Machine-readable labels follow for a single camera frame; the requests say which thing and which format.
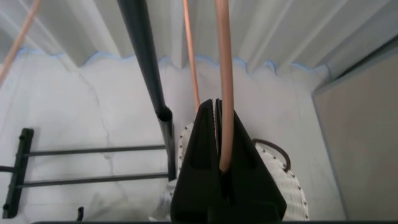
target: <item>white floor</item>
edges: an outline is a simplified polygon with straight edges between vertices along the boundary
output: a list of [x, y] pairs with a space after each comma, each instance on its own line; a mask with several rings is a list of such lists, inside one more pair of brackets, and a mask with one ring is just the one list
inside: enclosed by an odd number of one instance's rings
[[[160, 75], [176, 136], [195, 118], [190, 71], [163, 60]], [[219, 66], [198, 58], [200, 99], [221, 98]], [[234, 62], [235, 110], [252, 138], [284, 148], [308, 200], [310, 219], [341, 220], [343, 209], [310, 93], [328, 79], [325, 70], [292, 67], [276, 76], [266, 66], [247, 74]], [[162, 143], [157, 118], [137, 60], [102, 58], [69, 72], [57, 59], [24, 54], [0, 90], [0, 165], [13, 166], [18, 135], [34, 128], [32, 151]], [[164, 150], [31, 157], [25, 180], [167, 171]], [[9, 174], [0, 174], [0, 203]], [[19, 214], [1, 223], [74, 220], [146, 220], [166, 179], [24, 189]]]

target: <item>black metal rack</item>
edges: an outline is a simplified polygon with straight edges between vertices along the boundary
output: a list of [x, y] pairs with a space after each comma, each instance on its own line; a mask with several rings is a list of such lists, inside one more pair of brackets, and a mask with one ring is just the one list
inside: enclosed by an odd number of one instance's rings
[[[99, 182], [114, 182], [124, 180], [141, 180], [166, 178], [174, 180], [175, 153], [174, 153], [174, 127], [173, 116], [170, 109], [166, 106], [163, 96], [162, 84], [160, 82], [159, 68], [157, 65], [155, 46], [153, 41], [152, 29], [150, 27], [149, 14], [145, 0], [126, 1], [119, 0], [119, 7], [126, 23], [131, 43], [137, 56], [142, 76], [144, 77], [148, 89], [150, 100], [157, 115], [160, 128], [162, 130], [165, 145], [157, 146], [133, 146], [133, 147], [113, 147], [99, 149], [73, 149], [64, 151], [37, 151], [31, 152], [34, 130], [24, 128], [19, 136], [19, 147], [16, 154], [14, 167], [0, 167], [0, 172], [11, 172], [11, 181], [7, 193], [6, 203], [3, 205], [2, 218], [14, 218], [18, 213], [19, 200], [22, 189], [26, 187], [44, 187], [51, 185], [68, 184], [89, 184]], [[168, 172], [155, 174], [135, 174], [135, 175], [114, 175], [107, 177], [89, 177], [84, 179], [68, 180], [44, 180], [37, 182], [24, 182], [25, 173], [29, 157], [35, 156], [61, 156], [69, 154], [87, 154], [104, 152], [127, 152], [166, 149], [168, 160]]]

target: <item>black metal pole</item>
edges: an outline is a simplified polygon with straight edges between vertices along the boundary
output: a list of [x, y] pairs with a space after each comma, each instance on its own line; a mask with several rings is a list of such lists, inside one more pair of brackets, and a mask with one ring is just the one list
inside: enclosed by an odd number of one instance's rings
[[168, 157], [169, 180], [174, 180], [176, 176], [173, 115], [166, 107], [163, 97], [147, 3], [145, 0], [118, 0], [118, 3], [160, 123]]

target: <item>black frame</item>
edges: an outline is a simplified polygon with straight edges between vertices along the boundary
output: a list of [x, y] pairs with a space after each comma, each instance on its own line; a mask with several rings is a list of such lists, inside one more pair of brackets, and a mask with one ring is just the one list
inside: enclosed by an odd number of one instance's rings
[[[118, 3], [141, 68], [142, 76], [144, 77], [145, 84], [150, 95], [150, 100], [159, 120], [165, 145], [31, 152], [30, 147], [32, 145], [34, 130], [24, 128], [19, 136], [19, 147], [14, 167], [0, 166], [0, 172], [12, 172], [6, 203], [3, 206], [2, 218], [14, 218], [17, 215], [22, 189], [26, 187], [89, 184], [166, 177], [168, 177], [169, 180], [174, 180], [176, 178], [173, 115], [164, 101], [147, 4], [145, 0], [118, 0]], [[167, 151], [167, 173], [114, 175], [108, 177], [89, 177], [84, 179], [24, 182], [29, 157], [156, 150], [163, 148]]]

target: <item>white curtain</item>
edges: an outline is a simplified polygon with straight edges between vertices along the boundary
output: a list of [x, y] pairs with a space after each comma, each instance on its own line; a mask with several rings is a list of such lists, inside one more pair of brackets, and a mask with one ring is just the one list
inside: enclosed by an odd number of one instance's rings
[[[0, 0], [0, 59], [20, 30], [32, 0]], [[147, 0], [158, 59], [188, 62], [182, 0]], [[213, 0], [192, 0], [196, 55], [218, 62]], [[398, 34], [395, 0], [229, 0], [233, 57], [249, 73], [265, 62], [283, 74], [292, 63], [327, 64], [336, 77]], [[61, 55], [82, 66], [92, 55], [134, 54], [116, 0], [41, 0], [24, 48]]]

